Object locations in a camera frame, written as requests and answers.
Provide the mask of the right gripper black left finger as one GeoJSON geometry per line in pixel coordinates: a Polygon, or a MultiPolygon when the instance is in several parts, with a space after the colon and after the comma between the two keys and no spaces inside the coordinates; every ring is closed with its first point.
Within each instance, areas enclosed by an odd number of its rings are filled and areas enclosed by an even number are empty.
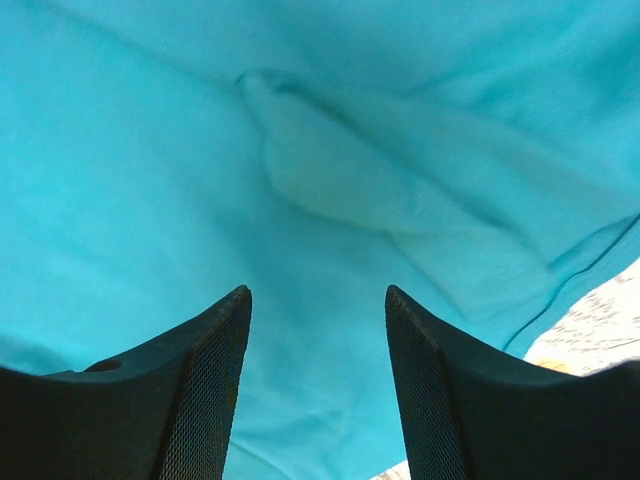
{"type": "Polygon", "coordinates": [[[1,372],[5,479],[219,479],[248,345],[239,286],[84,371],[1,372]]]}

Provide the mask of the teal t-shirt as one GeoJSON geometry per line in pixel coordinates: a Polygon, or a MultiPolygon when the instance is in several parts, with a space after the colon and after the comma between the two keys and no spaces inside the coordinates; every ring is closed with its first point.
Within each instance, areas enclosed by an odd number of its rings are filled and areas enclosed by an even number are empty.
{"type": "Polygon", "coordinates": [[[1,362],[248,286],[228,479],[404,458],[389,285],[522,356],[638,256],[635,1],[1,5],[1,362]]]}

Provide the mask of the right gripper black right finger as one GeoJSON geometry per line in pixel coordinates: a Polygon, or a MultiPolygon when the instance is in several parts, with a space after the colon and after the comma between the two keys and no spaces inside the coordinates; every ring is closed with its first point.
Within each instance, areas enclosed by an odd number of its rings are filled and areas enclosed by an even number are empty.
{"type": "Polygon", "coordinates": [[[396,286],[385,318],[410,475],[635,479],[639,365],[578,377],[499,351],[396,286]]]}

